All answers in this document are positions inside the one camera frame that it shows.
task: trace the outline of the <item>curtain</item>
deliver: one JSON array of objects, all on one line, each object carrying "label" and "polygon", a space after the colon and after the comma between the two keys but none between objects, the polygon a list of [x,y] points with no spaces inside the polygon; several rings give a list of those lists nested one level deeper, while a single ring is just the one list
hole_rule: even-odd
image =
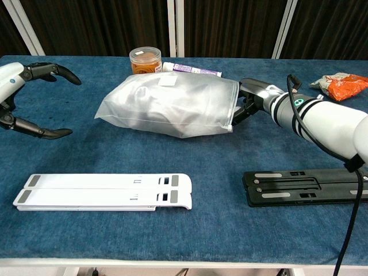
[{"label": "curtain", "polygon": [[29,51],[2,1],[0,1],[0,18],[0,57],[3,55],[29,55]]},{"label": "curtain", "polygon": [[368,1],[299,0],[280,58],[368,59]]},{"label": "curtain", "polygon": [[166,0],[22,0],[46,55],[128,56],[157,47],[169,56]]},{"label": "curtain", "polygon": [[287,0],[185,0],[185,56],[270,58]]}]

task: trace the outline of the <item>toothpaste tube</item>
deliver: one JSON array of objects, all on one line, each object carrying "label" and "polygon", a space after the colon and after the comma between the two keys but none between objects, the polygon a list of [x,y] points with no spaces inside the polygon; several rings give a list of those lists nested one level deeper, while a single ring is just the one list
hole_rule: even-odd
[{"label": "toothpaste tube", "polygon": [[192,66],[182,65],[182,64],[174,64],[171,62],[164,62],[162,66],[163,72],[171,72],[171,71],[178,71],[178,72],[188,72],[188,73],[196,73],[196,74],[210,74],[221,76],[222,72],[216,72],[206,69],[195,68]]}]

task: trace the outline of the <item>jar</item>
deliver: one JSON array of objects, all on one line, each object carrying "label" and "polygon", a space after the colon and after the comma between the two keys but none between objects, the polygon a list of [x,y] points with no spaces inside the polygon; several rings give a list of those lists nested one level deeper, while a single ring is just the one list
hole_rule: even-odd
[{"label": "jar", "polygon": [[140,47],[129,53],[133,74],[162,72],[161,51],[154,47]]}]

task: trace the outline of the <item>blue tablecloth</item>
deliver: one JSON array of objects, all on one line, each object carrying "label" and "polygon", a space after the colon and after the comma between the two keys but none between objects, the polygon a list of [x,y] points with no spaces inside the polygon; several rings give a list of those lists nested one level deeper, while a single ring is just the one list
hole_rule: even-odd
[{"label": "blue tablecloth", "polygon": [[[308,83],[322,75],[368,75],[367,61],[185,58],[164,59],[261,79],[286,89],[286,76]],[[352,204],[250,208],[244,171],[340,168],[342,163],[276,126],[258,112],[233,133],[177,139],[118,128],[94,115],[131,68],[126,57],[4,56],[0,65],[54,62],[83,85],[29,82],[14,115],[41,127],[71,128],[59,140],[0,130],[0,257],[103,258],[333,264]],[[368,91],[342,103],[368,112]],[[155,212],[19,212],[12,202],[30,174],[185,173],[193,181],[193,210]],[[368,208],[362,204],[345,264],[368,265]]]}]

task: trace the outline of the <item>robotic hand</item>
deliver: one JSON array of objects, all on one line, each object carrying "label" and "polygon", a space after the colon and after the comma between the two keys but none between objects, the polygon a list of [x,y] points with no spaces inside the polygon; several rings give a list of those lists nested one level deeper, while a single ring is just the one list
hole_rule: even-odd
[{"label": "robotic hand", "polygon": [[246,104],[234,113],[232,124],[236,125],[258,110],[263,110],[279,126],[292,130],[296,135],[344,161],[350,172],[368,163],[367,113],[297,93],[301,82],[295,76],[289,75],[287,82],[288,89],[293,92],[293,105],[302,124],[295,116],[289,93],[272,84],[250,78],[240,81],[239,97],[245,97]]},{"label": "robotic hand", "polygon": [[34,79],[55,82],[56,78],[52,74],[63,76],[75,85],[82,84],[69,69],[53,63],[43,62],[23,66],[19,62],[14,62],[0,67],[0,127],[43,139],[58,139],[72,133],[71,129],[65,128],[55,130],[39,128],[32,122],[12,115],[12,111],[16,108],[14,97],[25,82]]}]

